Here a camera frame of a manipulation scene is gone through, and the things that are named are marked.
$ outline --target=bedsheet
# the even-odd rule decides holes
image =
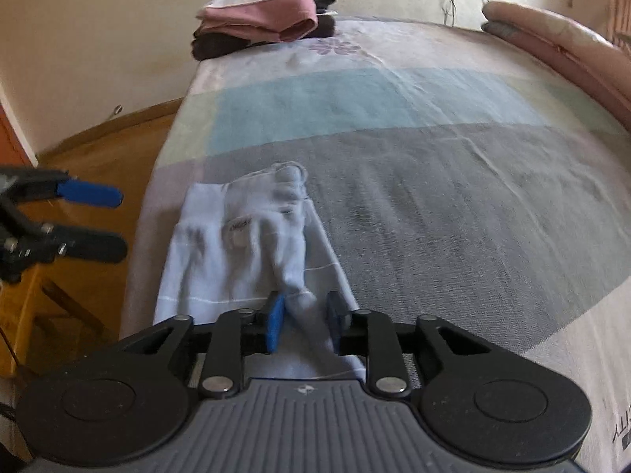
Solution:
[[[151,323],[187,187],[281,161],[310,173],[360,306],[569,376],[594,411],[579,464],[631,461],[631,139],[598,103],[497,37],[415,22],[204,61],[147,188],[124,335]]]

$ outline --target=pile of folded clothes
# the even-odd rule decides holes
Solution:
[[[270,43],[331,37],[335,0],[211,0],[197,18],[191,43],[195,60],[206,60]]]

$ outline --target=round black joint cover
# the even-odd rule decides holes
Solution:
[[[37,379],[16,409],[29,447],[71,466],[112,466],[159,447],[182,426],[189,396],[142,355],[93,361]]]
[[[419,409],[456,453],[507,469],[571,457],[591,423],[576,384],[510,352],[454,357],[425,387]]]

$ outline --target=white and pink cloth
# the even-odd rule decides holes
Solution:
[[[197,14],[198,33],[289,43],[317,27],[314,0],[210,0]]]

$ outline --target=beige wall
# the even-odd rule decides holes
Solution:
[[[194,14],[207,0],[0,0],[0,85],[36,152],[108,118],[184,95]],[[608,0],[510,0],[601,29]],[[338,0],[351,15],[442,22],[445,0]],[[457,0],[478,28],[480,0]]]

